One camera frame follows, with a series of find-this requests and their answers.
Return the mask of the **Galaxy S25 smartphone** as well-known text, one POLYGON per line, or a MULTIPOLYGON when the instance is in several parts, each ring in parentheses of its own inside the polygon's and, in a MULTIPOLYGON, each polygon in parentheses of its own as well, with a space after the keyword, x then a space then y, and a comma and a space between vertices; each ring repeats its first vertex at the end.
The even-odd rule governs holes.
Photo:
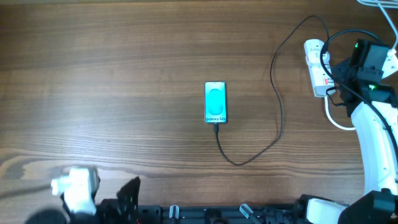
POLYGON ((205 83, 205 122, 227 122, 225 82, 205 83))

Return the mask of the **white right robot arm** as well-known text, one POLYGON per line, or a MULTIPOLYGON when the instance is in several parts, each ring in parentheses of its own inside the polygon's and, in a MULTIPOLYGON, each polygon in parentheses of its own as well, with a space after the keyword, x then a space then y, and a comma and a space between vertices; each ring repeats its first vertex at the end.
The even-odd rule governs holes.
POLYGON ((364 195, 351 205, 302 195, 293 223, 397 223, 397 97, 381 84, 397 71, 396 50, 380 40, 359 39, 350 58, 331 67, 327 43, 303 47, 316 97, 340 91, 341 105, 358 135, 364 167, 364 195))

